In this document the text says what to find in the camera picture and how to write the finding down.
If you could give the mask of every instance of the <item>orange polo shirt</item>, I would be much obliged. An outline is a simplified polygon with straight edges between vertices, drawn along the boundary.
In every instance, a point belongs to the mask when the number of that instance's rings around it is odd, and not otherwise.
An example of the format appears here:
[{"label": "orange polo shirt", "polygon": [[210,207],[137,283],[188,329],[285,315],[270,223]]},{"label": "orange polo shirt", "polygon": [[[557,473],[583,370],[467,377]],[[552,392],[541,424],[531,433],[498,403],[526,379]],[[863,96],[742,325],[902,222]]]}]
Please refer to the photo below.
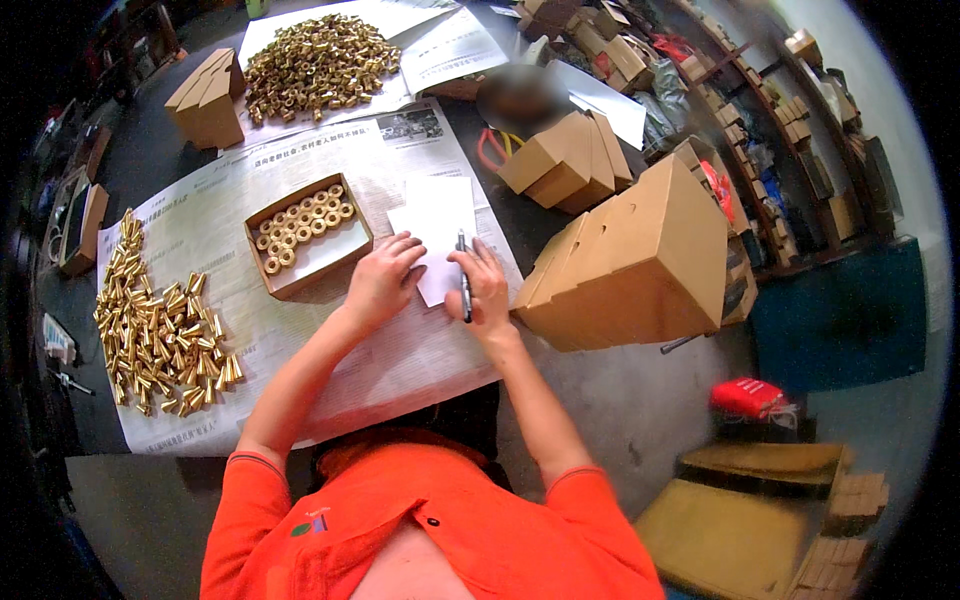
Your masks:
[{"label": "orange polo shirt", "polygon": [[478,600],[664,597],[602,469],[572,468],[540,505],[426,444],[379,447],[293,509],[275,465],[234,452],[200,596],[349,598],[407,513]]}]

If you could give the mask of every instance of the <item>brass fitting pile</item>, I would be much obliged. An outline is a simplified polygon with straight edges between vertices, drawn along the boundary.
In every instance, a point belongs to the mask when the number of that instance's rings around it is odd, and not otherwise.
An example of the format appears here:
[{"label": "brass fitting pile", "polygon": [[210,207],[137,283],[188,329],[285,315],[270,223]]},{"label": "brass fitting pile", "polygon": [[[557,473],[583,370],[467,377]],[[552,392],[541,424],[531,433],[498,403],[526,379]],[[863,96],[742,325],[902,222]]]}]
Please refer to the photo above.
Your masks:
[{"label": "brass fitting pile", "polygon": [[[226,390],[244,374],[236,355],[220,346],[225,337],[220,315],[201,300],[206,273],[191,273],[182,291],[177,281],[155,296],[142,248],[143,222],[127,209],[93,311],[113,399],[126,405],[132,387],[136,409],[149,417],[153,393],[159,392],[167,398],[160,410],[186,417],[215,403],[214,391]],[[177,385],[185,386],[180,396]]]},{"label": "brass fitting pile", "polygon": [[286,122],[298,110],[312,110],[320,121],[324,107],[370,102],[383,87],[379,77],[395,74],[399,61],[400,49],[357,17],[328,14],[278,29],[247,66],[247,110],[257,127],[264,115]]},{"label": "brass fitting pile", "polygon": [[294,249],[298,244],[319,239],[328,229],[336,229],[353,217],[353,204],[341,201],[343,195],[343,185],[331,185],[329,189],[307,196],[299,203],[290,204],[273,219],[260,224],[256,248],[267,253],[263,261],[263,270],[267,275],[276,275],[284,267],[292,267],[297,262]]}]

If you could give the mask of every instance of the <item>workbench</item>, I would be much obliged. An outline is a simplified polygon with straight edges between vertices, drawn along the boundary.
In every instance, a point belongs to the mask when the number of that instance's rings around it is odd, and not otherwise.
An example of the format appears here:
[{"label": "workbench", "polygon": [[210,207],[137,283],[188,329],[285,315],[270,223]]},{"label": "workbench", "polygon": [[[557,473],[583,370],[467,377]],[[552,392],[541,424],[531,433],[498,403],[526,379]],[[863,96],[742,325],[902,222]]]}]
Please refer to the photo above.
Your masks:
[{"label": "workbench", "polygon": [[[508,49],[516,21],[494,14],[486,5],[470,9],[497,42]],[[110,227],[128,207],[137,207],[171,183],[185,177],[217,157],[216,149],[198,151],[186,144],[166,114],[163,104],[180,83],[215,48],[239,50],[243,33],[230,36],[203,50],[191,53],[179,63],[165,66],[140,87],[134,102],[116,124],[107,152],[96,178],[110,194],[104,227]],[[546,210],[532,200],[519,197],[494,173],[484,168],[476,156],[476,142],[485,122],[469,102],[440,98],[440,105],[454,130],[473,172],[479,179],[493,212],[514,253],[524,276],[533,270],[534,260],[547,241],[573,217],[560,210]],[[634,175],[646,169],[639,151],[621,142]],[[107,373],[95,360],[102,351],[96,324],[91,318],[95,305],[95,270],[83,276],[65,279],[60,272],[40,259],[35,278],[35,319],[43,313],[54,316],[77,343],[76,367],[62,370],[96,391],[96,396],[69,393],[69,408],[54,410],[69,415],[72,410],[75,430],[67,432],[76,440],[65,444],[67,454],[129,452],[117,409],[108,386]]]}]

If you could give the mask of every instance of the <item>person's left hand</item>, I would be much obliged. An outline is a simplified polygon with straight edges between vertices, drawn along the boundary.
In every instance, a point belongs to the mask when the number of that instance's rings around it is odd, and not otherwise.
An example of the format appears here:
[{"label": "person's left hand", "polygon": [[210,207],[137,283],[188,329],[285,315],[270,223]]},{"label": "person's left hand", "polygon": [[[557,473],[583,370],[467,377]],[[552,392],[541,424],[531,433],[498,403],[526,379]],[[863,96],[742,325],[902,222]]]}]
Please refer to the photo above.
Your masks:
[{"label": "person's left hand", "polygon": [[421,240],[402,231],[357,262],[344,309],[365,333],[390,320],[413,297],[426,265],[410,267],[424,254]]}]

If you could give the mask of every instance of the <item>pen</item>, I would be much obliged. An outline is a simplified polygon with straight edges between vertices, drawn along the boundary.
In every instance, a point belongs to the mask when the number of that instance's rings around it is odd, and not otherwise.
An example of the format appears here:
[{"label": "pen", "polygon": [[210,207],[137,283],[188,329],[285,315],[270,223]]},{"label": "pen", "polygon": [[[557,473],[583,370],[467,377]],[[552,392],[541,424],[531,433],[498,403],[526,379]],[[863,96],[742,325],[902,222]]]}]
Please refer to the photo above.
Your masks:
[{"label": "pen", "polygon": [[[464,240],[464,231],[460,229],[457,233],[457,250],[467,251],[467,242]],[[470,300],[470,282],[467,280],[467,274],[463,269],[460,270],[460,297],[464,301],[464,323],[473,321],[473,302]]]}]

